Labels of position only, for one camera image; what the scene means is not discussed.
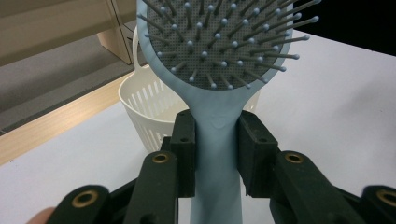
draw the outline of white plastic basket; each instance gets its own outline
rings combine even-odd
[[[176,114],[188,109],[184,101],[137,60],[137,30],[134,30],[134,72],[120,84],[119,97],[148,152],[157,151],[163,138],[171,136]],[[254,112],[260,91],[244,109]]]

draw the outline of threaded hole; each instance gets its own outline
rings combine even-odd
[[[292,163],[302,163],[304,158],[295,153],[288,153],[285,156],[286,160]]]

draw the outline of basket slot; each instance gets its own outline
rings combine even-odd
[[[146,104],[146,101],[143,99],[142,93],[140,93],[140,91],[138,91],[136,93],[136,95],[137,95],[137,99],[139,100],[138,102],[139,102],[140,106],[142,107],[141,113],[146,116],[149,116],[148,109],[147,109],[148,105]]]
[[[150,130],[146,129],[145,127],[142,127],[142,130],[145,135],[145,139],[147,141],[147,144],[145,144],[145,146],[148,146],[149,148],[147,148],[150,152],[156,151],[158,150],[158,147],[155,146],[155,142],[152,141],[152,135],[150,134]]]
[[[155,150],[158,150],[158,148],[160,148],[160,142],[158,141],[158,138],[155,136],[155,134],[152,132],[152,130],[148,130],[149,132],[149,136],[152,140],[152,143],[154,143],[153,145],[155,146]]]
[[[161,110],[160,110],[160,108],[158,108],[158,105],[156,104],[156,102],[154,100],[156,98],[156,94],[154,94],[154,91],[152,90],[152,85],[151,84],[148,85],[148,92],[149,92],[149,96],[150,96],[150,99],[151,99],[150,102],[152,104],[155,117],[158,117],[160,115],[160,111]]]
[[[147,110],[149,112],[149,115],[152,118],[155,118],[156,114],[155,114],[155,111],[154,111],[154,108],[153,108],[152,101],[150,100],[151,97],[149,97],[148,91],[147,91],[147,89],[145,87],[143,87],[143,89],[142,89],[142,95],[144,97],[144,99],[143,99],[144,105],[146,106],[146,108],[147,108]]]

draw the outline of brass screw insert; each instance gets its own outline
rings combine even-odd
[[[72,202],[76,208],[83,208],[93,204],[98,198],[98,193],[93,189],[88,189],[77,195]]]
[[[304,161],[304,158],[302,156],[292,152],[287,153],[285,155],[285,159],[292,163],[302,163]]]

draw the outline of white table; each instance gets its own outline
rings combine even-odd
[[[396,58],[316,36],[290,53],[301,59],[285,61],[288,71],[262,89],[256,109],[279,148],[304,153],[353,194],[396,188]],[[84,185],[112,191],[137,177],[146,155],[117,103],[0,167],[0,223],[24,223]],[[181,203],[184,224],[189,202]],[[268,200],[243,206],[244,223],[273,223]]]

